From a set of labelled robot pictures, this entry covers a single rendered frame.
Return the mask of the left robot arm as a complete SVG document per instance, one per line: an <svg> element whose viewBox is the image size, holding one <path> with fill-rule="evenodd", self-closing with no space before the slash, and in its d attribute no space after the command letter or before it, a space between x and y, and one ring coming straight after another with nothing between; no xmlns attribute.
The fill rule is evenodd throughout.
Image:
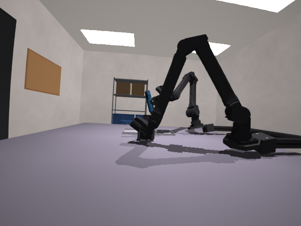
<svg viewBox="0 0 301 226"><path fill-rule="evenodd" d="M259 140L252 136L250 111L241 105L207 40L207 35L203 34L185 38L178 42L177 52L174 54L171 66L152 114L143 115L143 118L137 116L130 124L130 126L136 131L141 131L144 137L148 138L151 136L153 130L160 125L186 61L186 56L195 51L216 87L224 106L226 107L225 118L229 121L234 121L231 133L227 133L226 137L239 145L258 143Z"/></svg>

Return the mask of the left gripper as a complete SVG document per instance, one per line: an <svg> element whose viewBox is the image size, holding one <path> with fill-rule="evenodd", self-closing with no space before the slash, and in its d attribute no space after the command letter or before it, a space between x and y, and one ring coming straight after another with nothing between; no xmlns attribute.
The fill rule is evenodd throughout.
<svg viewBox="0 0 301 226"><path fill-rule="evenodd" d="M138 134L137 134L137 135L138 135L138 136L137 136L137 139L154 140L155 129L153 130L153 133L152 133L152 135L151 135L149 138L145 138L145 137L142 135L141 131L138 131Z"/></svg>

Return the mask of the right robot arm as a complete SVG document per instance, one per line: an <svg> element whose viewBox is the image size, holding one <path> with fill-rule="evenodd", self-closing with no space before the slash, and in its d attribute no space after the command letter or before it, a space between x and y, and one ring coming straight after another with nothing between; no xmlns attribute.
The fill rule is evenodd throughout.
<svg viewBox="0 0 301 226"><path fill-rule="evenodd" d="M185 88L185 86L190 83L190 102L189 107L187 107L186 115L187 117L191 117L191 125L190 127L194 126L200 126L203 125L201 121L199 120L199 109L198 105L196 105L196 84L197 84L197 77L195 76L194 72L189 72L184 75L182 78L182 81L179 83L179 85L176 87L176 89L173 91L171 98L169 102L175 101L179 99L181 92ZM157 86L155 89L160 94L161 89L163 86ZM194 108L195 107L195 108Z"/></svg>

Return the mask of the blue electric screwdriver barrel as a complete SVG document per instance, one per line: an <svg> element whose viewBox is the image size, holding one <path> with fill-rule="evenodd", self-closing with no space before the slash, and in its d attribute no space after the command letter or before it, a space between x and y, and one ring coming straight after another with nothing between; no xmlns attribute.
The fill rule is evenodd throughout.
<svg viewBox="0 0 301 226"><path fill-rule="evenodd" d="M150 93L149 90L145 91L145 96L146 96L146 100L147 100L147 105L148 105L149 112L150 112L150 114L152 114L154 106L153 106L153 103L150 102L150 100L152 100L152 99L151 99L151 93Z"/></svg>

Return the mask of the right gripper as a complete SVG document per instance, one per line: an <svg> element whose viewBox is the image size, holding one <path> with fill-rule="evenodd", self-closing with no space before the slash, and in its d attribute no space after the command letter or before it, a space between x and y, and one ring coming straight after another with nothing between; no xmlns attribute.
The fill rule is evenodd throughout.
<svg viewBox="0 0 301 226"><path fill-rule="evenodd" d="M153 97L152 100L150 100L150 102L153 103L153 105L156 105L156 102L157 102L158 97L159 97L159 95Z"/></svg>

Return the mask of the white shallow rectangular tray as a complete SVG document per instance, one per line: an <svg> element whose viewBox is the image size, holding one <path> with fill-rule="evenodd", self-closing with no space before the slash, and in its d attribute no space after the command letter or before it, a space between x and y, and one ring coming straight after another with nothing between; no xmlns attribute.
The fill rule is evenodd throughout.
<svg viewBox="0 0 301 226"><path fill-rule="evenodd" d="M135 129L126 129L124 128L122 134L135 134L137 135L138 131ZM165 135L165 136L175 136L175 133L169 130L155 129L155 135Z"/></svg>

